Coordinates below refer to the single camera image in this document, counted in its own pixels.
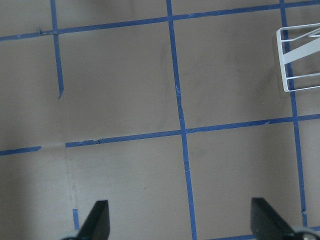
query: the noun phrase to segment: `floor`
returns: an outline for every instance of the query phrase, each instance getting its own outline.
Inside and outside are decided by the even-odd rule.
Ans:
[[[320,89],[284,92],[275,47],[319,11],[2,0],[3,239],[56,239],[104,199],[110,240],[253,239],[252,197],[320,231]]]

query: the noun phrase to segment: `grid square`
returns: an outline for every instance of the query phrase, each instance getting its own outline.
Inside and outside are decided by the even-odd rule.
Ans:
[[[0,150],[61,142],[52,36],[0,43]]]
[[[288,26],[298,26],[320,23],[319,11],[320,5],[287,8],[287,24]],[[293,62],[293,75],[320,72],[319,66],[320,54],[317,52],[305,59]],[[297,91],[295,93],[297,110],[300,116],[320,113],[319,104],[315,104],[320,101],[319,93],[319,88]]]
[[[0,37],[52,29],[50,1],[1,0]]]
[[[302,225],[292,123],[188,135],[199,239],[250,235],[252,197]]]
[[[65,149],[1,156],[2,239],[57,239],[73,230]]]
[[[188,128],[292,115],[276,74],[279,27],[279,10],[175,22]]]
[[[72,28],[167,16],[166,1],[56,0],[59,28]]]
[[[60,36],[67,142],[180,129],[168,32],[157,23]]]
[[[320,120],[299,122],[308,225],[320,226]]]
[[[110,239],[191,240],[181,137],[67,148],[82,224],[108,200]]]
[[[175,15],[279,4],[279,0],[172,0]]]

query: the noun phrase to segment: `painter's tape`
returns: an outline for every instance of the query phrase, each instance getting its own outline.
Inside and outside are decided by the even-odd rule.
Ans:
[[[96,145],[96,144],[107,144],[107,143],[140,140],[140,139],[161,138],[161,137],[168,137],[168,136],[176,136],[180,134],[181,134],[180,130],[174,130],[174,131],[162,131],[162,132],[154,132],[154,133],[137,134],[137,135],[130,135],[130,136],[117,136],[117,137],[101,138],[99,140],[67,142],[65,144],[65,147],[73,148],[73,147],[81,147],[81,146]]]
[[[164,16],[164,17],[155,17],[155,18],[133,20],[133,21],[97,24],[97,25],[91,25],[91,26],[69,27],[69,28],[60,29],[59,34],[77,33],[77,32],[85,32],[85,31],[93,31],[93,30],[101,30],[101,29],[114,29],[114,28],[122,28],[122,27],[129,27],[129,26],[146,25],[146,24],[156,24],[156,23],[167,22],[168,19],[169,18],[167,16]]]
[[[186,123],[185,123],[184,111],[182,108],[181,86],[180,86],[180,79],[179,79],[175,29],[174,29],[174,22],[172,20],[173,12],[172,12],[171,0],[166,0],[166,8],[167,8],[167,14],[170,17],[170,20],[168,21],[168,26],[169,26],[169,36],[170,36],[170,46],[171,46],[171,56],[172,56],[173,77],[174,77],[174,84],[175,84],[175,94],[176,94],[176,102],[177,102],[177,109],[178,109],[180,129],[181,129],[181,138],[182,138],[182,154],[183,154],[186,189],[187,189],[187,195],[188,195],[191,235],[192,235],[192,240],[197,240],[198,237],[197,237],[197,227],[196,227],[194,196],[193,196],[191,173],[190,173],[190,166],[189,166]]]
[[[285,0],[279,0],[280,2],[280,13],[281,13],[281,21],[282,27],[287,27],[287,16],[286,16],[286,5]],[[284,39],[289,39],[288,31],[283,31]],[[289,42],[285,42],[284,45],[285,52],[290,52],[290,44]],[[287,72],[288,77],[293,76],[293,70],[291,63],[287,64]],[[293,79],[289,81],[289,88],[291,90],[295,89],[295,84]],[[294,141],[295,141],[295,151],[296,151],[296,161],[298,168],[298,181],[299,181],[299,191],[300,191],[300,205],[301,205],[301,215],[302,215],[302,224],[304,227],[308,226],[307,219],[307,205],[306,205],[306,194],[305,194],[305,183],[304,183],[304,172],[303,172],[303,163],[302,163],[302,154],[301,154],[301,143],[300,143],[300,133],[299,133],[299,117],[298,117],[298,109],[296,102],[296,93],[294,91],[290,92],[291,96],[291,108],[292,108],[292,118],[293,118],[293,129],[294,129]]]
[[[295,7],[318,5],[318,4],[320,4],[320,0],[287,2],[284,5],[286,8],[295,8]]]
[[[56,10],[56,0],[50,0],[51,6],[51,20],[52,20],[52,29],[58,29],[58,22],[57,22],[57,10]]]
[[[229,123],[229,124],[222,124],[222,125],[189,128],[189,129],[186,129],[186,133],[193,134],[196,132],[210,132],[210,131],[218,131],[218,130],[224,130],[224,129],[237,129],[237,128],[267,125],[267,124],[288,123],[292,121],[293,121],[292,117],[282,117],[282,118],[274,118],[274,119],[266,119],[266,120],[258,120],[258,121],[246,121],[246,122]]]
[[[57,74],[58,86],[59,86],[59,96],[58,96],[58,98],[61,98],[65,87],[64,87],[64,79],[63,79],[63,74],[62,74],[62,65],[61,65],[61,57],[60,57],[60,47],[59,47],[59,37],[58,37],[58,35],[53,35],[53,41],[54,41],[56,74]]]
[[[73,213],[74,230],[79,230],[80,225],[79,225],[78,209],[74,208],[72,210],[72,213]]]
[[[11,35],[11,36],[2,36],[0,37],[0,42],[9,41],[9,40],[19,40],[19,39],[31,39],[36,37],[40,37],[39,32],[17,34],[17,35]]]
[[[230,237],[222,237],[222,238],[213,238],[211,240],[250,240],[255,239],[253,235],[242,235],[242,236],[230,236]]]
[[[311,114],[311,115],[298,116],[298,120],[299,121],[314,120],[314,119],[320,119],[320,114]]]
[[[312,226],[310,227],[313,231],[320,231],[320,226]]]
[[[184,19],[203,18],[203,17],[209,17],[209,16],[251,13],[251,12],[274,10],[279,8],[280,8],[280,4],[271,4],[271,5],[251,6],[251,7],[242,7],[242,8],[234,8],[234,9],[224,9],[224,10],[216,10],[216,11],[174,15],[172,16],[172,20],[177,21],[177,20],[184,20]]]
[[[41,146],[32,146],[32,147],[18,148],[18,149],[12,149],[12,150],[4,150],[4,151],[0,151],[0,156],[37,152],[41,148],[42,148]]]
[[[284,7],[294,8],[294,7],[301,7],[301,6],[319,5],[319,4],[320,4],[320,0],[297,1],[297,2],[285,3]],[[122,28],[122,27],[129,27],[129,26],[163,23],[168,21],[195,19],[195,18],[202,18],[202,17],[209,17],[209,16],[221,16],[221,15],[230,15],[230,14],[267,11],[267,10],[274,10],[274,9],[280,8],[280,4],[271,4],[271,5],[262,5],[262,6],[215,10],[215,11],[208,11],[208,12],[197,12],[197,13],[191,13],[191,14],[173,15],[172,6],[167,3],[167,10],[168,10],[168,13],[170,14],[164,17],[155,17],[155,18],[132,20],[132,21],[113,22],[113,23],[106,23],[106,24],[58,29],[57,10],[56,10],[55,0],[50,0],[50,5],[51,5],[52,30],[43,31],[41,34],[39,32],[34,32],[34,33],[18,34],[18,35],[12,35],[12,36],[3,36],[3,37],[0,37],[0,42],[8,41],[8,40],[35,38],[35,37],[40,37],[44,35],[52,35],[52,34],[58,35],[58,34],[85,32],[85,31],[93,31],[93,30],[101,30],[101,29]]]

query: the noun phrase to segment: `blue tape line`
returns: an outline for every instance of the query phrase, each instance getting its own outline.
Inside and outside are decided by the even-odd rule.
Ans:
[[[222,237],[222,238],[213,238],[211,240],[250,240],[254,239],[254,235],[242,235],[242,236],[229,236],[229,237]]]
[[[55,64],[56,64],[56,74],[58,78],[58,86],[59,86],[59,96],[60,99],[64,92],[64,79],[62,74],[62,65],[61,65],[61,57],[60,57],[60,47],[59,47],[59,30],[58,30],[58,22],[57,22],[57,10],[56,10],[56,1],[50,0],[51,5],[51,19],[52,19],[52,33],[53,33],[53,41],[54,41],[54,53],[55,53]]]
[[[12,149],[12,150],[4,150],[4,151],[0,151],[0,156],[37,152],[41,148],[42,148],[41,146],[32,146],[32,147],[18,148],[18,149]]]
[[[167,6],[168,16],[171,18],[173,15],[171,0],[166,0],[166,6]],[[181,129],[181,138],[182,138],[182,153],[183,153],[186,189],[187,189],[187,195],[188,195],[191,234],[192,234],[192,240],[197,240],[197,227],[196,227],[194,196],[193,196],[193,191],[192,191],[192,181],[191,181],[191,173],[190,173],[190,166],[189,166],[186,124],[185,124],[184,111],[182,109],[182,102],[181,102],[181,100],[182,100],[181,87],[180,87],[180,79],[179,79],[176,37],[175,37],[175,29],[174,29],[173,20],[168,21],[168,26],[169,26],[169,35],[170,35],[175,94],[176,94],[176,102],[177,102],[180,129]]]
[[[2,36],[0,37],[0,42],[9,41],[9,40],[19,40],[19,39],[31,39],[36,37],[40,37],[39,32],[25,33],[25,34],[11,35],[11,36]]]
[[[34,33],[18,34],[18,35],[12,35],[12,36],[3,36],[3,37],[0,37],[0,42],[8,41],[8,40],[35,38],[43,35],[52,35],[52,34],[58,35],[58,34],[76,33],[76,32],[93,31],[93,30],[101,30],[101,29],[113,29],[113,28],[121,28],[121,27],[128,27],[128,26],[163,23],[167,21],[202,18],[202,17],[209,17],[209,16],[220,16],[220,15],[229,15],[229,14],[250,13],[250,12],[257,12],[257,11],[267,11],[267,10],[274,10],[274,9],[280,8],[280,4],[271,4],[271,5],[215,10],[215,11],[198,12],[198,13],[191,13],[191,14],[170,15],[170,16],[148,18],[148,19],[141,19],[141,20],[132,20],[132,21],[123,21],[123,22],[114,22],[114,23],[58,29],[55,1],[50,0],[50,4],[51,4],[51,12],[52,12],[51,19],[52,19],[53,30],[43,31],[42,34],[39,34],[38,32],[34,32]],[[286,3],[285,7],[294,8],[294,7],[309,6],[309,5],[320,5],[320,0],[290,2],[290,3]]]
[[[234,8],[234,9],[224,9],[224,10],[215,10],[208,12],[198,12],[191,14],[182,14],[182,15],[174,15],[172,16],[172,20],[184,20],[184,19],[195,19],[209,16],[221,16],[221,15],[230,15],[230,14],[241,14],[241,13],[251,13],[258,11],[267,11],[279,9],[280,4],[272,4],[272,5],[262,5],[262,6],[251,6],[251,7],[242,7],[242,8]]]
[[[299,121],[314,120],[314,119],[320,119],[320,114],[304,115],[304,116],[298,117]]]
[[[286,8],[295,8],[303,6],[311,6],[320,4],[320,0],[311,0],[311,1],[298,1],[298,2],[288,2],[285,3]]]
[[[55,63],[56,63],[56,74],[58,77],[58,86],[59,86],[59,96],[61,98],[64,92],[64,79],[62,75],[62,65],[61,65],[61,57],[60,57],[60,47],[59,47],[59,37],[58,35],[53,35],[54,41],[54,52],[55,52]]]
[[[287,23],[287,16],[286,16],[285,0],[280,0],[280,12],[281,12],[282,27],[287,27],[288,23]],[[289,39],[289,35],[287,31],[283,31],[283,37],[284,39]],[[289,42],[285,43],[284,48],[286,52],[290,51]],[[287,72],[289,77],[293,76],[293,70],[290,63],[287,64]],[[291,90],[295,88],[293,79],[289,81],[289,86]],[[307,227],[308,226],[307,206],[306,206],[304,171],[303,171],[302,154],[301,154],[299,118],[298,118],[298,109],[297,109],[297,102],[296,102],[296,93],[294,91],[291,91],[290,96],[291,96],[291,108],[292,108],[292,117],[293,117],[295,151],[296,151],[296,160],[297,160],[297,168],[298,168],[298,178],[299,178],[302,224],[304,227]]]
[[[51,6],[51,20],[52,20],[52,29],[58,29],[58,21],[57,21],[57,9],[56,9],[56,0],[50,0]]]
[[[91,25],[91,26],[69,27],[69,28],[60,29],[59,34],[76,33],[76,32],[101,30],[101,29],[114,29],[114,28],[122,28],[122,27],[129,27],[129,26],[146,25],[146,24],[156,24],[156,23],[167,22],[168,20],[169,18],[165,16],[165,17],[156,17],[156,18],[149,18],[149,19],[142,19],[142,20],[97,24],[97,25]]]
[[[72,210],[72,213],[73,213],[74,230],[79,230],[80,225],[79,225],[78,209],[74,208]]]
[[[266,125],[266,124],[287,123],[292,121],[293,121],[292,117],[274,118],[274,119],[266,119],[266,120],[258,120],[258,121],[246,121],[246,122],[229,123],[229,124],[222,124],[222,125],[188,128],[186,130],[186,133],[193,134],[196,132],[210,132],[210,131],[217,131],[217,130],[224,130],[224,129],[237,129],[237,128],[245,128],[245,127],[252,127],[252,126],[259,126],[259,125]]]
[[[65,147],[66,148],[74,148],[74,147],[96,145],[96,144],[107,144],[107,143],[117,143],[117,142],[125,142],[125,141],[132,141],[132,140],[140,140],[140,139],[152,139],[152,138],[176,136],[176,135],[180,135],[180,134],[181,134],[180,130],[174,130],[174,131],[162,131],[162,132],[154,132],[154,133],[137,134],[137,135],[130,135],[130,136],[117,136],[117,137],[102,138],[99,140],[85,140],[85,141],[67,142],[65,144]]]
[[[313,231],[320,231],[320,226],[312,226],[310,227]]]

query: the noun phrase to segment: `white metal frame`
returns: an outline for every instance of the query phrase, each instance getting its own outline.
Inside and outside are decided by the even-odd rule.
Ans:
[[[315,30],[312,30],[310,32],[307,32],[301,36],[298,36],[296,38],[292,39],[282,39],[281,32],[285,30],[294,30],[294,29],[304,29],[304,28],[312,28],[312,27],[320,27],[320,23],[316,24],[308,24],[308,25],[299,25],[299,26],[288,26],[288,27],[282,27],[278,31],[276,31],[276,40],[278,45],[278,53],[279,53],[279,61],[280,61],[280,68],[281,68],[281,75],[282,75],[282,83],[283,83],[283,89],[285,92],[293,92],[298,90],[305,90],[305,89],[314,89],[319,88],[320,85],[317,86],[311,86],[311,87],[305,87],[305,88],[298,88],[289,90],[288,86],[288,80],[290,79],[297,79],[297,78],[304,78],[304,77],[314,77],[319,76],[320,72],[313,73],[313,74],[307,74],[307,75],[300,75],[300,76],[292,76],[287,77],[286,73],[286,64],[291,63],[295,60],[304,58],[306,56],[309,56],[311,54],[314,54],[316,52],[320,51],[320,28],[317,28]],[[315,40],[312,40],[292,51],[289,51],[287,53],[283,53],[283,47],[282,43],[284,42],[292,42],[298,39],[301,39],[303,37],[308,36],[309,38],[316,38]]]

